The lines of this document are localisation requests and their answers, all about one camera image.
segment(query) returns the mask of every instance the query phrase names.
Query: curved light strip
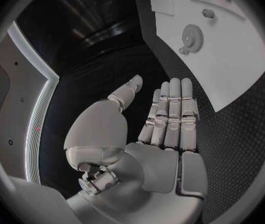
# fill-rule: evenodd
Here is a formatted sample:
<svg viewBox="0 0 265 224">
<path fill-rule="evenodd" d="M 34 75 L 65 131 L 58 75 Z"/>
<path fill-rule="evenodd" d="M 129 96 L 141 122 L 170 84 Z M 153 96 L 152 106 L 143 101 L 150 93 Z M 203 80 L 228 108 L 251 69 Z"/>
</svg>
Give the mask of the curved light strip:
<svg viewBox="0 0 265 224">
<path fill-rule="evenodd" d="M 13 22 L 8 34 L 24 55 L 24 57 L 44 76 L 44 84 L 30 117 L 25 140 L 25 176 L 28 182 L 40 184 L 39 176 L 39 145 L 44 118 L 52 95 L 59 83 L 59 76 L 46 64 L 34 50 L 31 44 L 20 31 L 16 22 Z"/>
</svg>

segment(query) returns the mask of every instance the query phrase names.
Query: robotic hand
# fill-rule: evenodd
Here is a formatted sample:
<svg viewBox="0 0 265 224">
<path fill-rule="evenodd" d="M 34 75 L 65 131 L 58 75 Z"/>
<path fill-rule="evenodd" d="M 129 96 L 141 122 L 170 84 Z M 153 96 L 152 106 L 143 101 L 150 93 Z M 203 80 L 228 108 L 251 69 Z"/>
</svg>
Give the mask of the robotic hand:
<svg viewBox="0 0 265 224">
<path fill-rule="evenodd" d="M 140 76 L 133 77 L 72 125 L 64 144 L 66 157 L 84 174 L 79 179 L 82 191 L 70 204 L 83 216 L 87 202 L 120 223 L 168 222 L 160 212 L 167 207 L 174 217 L 170 223 L 191 223 L 207 194 L 205 166 L 195 153 L 198 108 L 191 80 L 163 82 L 154 92 L 138 141 L 126 145 L 127 122 L 121 112 L 142 84 Z"/>
</svg>

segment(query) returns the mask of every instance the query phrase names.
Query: gear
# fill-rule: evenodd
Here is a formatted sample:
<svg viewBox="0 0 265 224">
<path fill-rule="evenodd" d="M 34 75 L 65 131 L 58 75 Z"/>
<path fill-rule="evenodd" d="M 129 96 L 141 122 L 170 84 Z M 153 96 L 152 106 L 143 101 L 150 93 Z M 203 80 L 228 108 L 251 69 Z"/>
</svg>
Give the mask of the gear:
<svg viewBox="0 0 265 224">
<path fill-rule="evenodd" d="M 184 49 L 189 52 L 197 52 L 204 43 L 203 32 L 197 25 L 189 24 L 183 30 L 182 41 Z"/>
</svg>

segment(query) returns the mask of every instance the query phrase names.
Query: dark perforated surface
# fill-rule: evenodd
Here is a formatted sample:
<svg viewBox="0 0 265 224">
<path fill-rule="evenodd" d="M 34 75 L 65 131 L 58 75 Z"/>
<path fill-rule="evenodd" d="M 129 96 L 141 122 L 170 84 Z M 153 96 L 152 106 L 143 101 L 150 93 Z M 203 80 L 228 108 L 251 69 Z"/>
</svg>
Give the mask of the dark perforated surface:
<svg viewBox="0 0 265 224">
<path fill-rule="evenodd" d="M 149 1 L 136 0 L 143 37 L 170 78 L 192 79 L 198 99 L 197 145 L 208 175 L 202 220 L 209 223 L 241 197 L 265 159 L 265 73 L 240 98 L 215 113 L 188 67 L 156 36 Z"/>
</svg>

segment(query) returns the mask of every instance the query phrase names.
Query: led light strip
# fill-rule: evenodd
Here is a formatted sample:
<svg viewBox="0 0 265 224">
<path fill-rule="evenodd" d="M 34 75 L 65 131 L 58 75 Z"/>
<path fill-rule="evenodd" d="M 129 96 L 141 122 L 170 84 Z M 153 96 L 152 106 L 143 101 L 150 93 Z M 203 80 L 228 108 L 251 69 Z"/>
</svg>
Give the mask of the led light strip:
<svg viewBox="0 0 265 224">
<path fill-rule="evenodd" d="M 34 50 L 20 31 L 16 22 L 13 22 L 8 34 L 24 55 L 24 57 L 44 76 L 44 84 L 30 117 L 25 140 L 25 176 L 28 182 L 40 184 L 39 176 L 39 145 L 44 118 L 52 95 L 59 83 L 59 76 L 46 64 Z"/>
</svg>

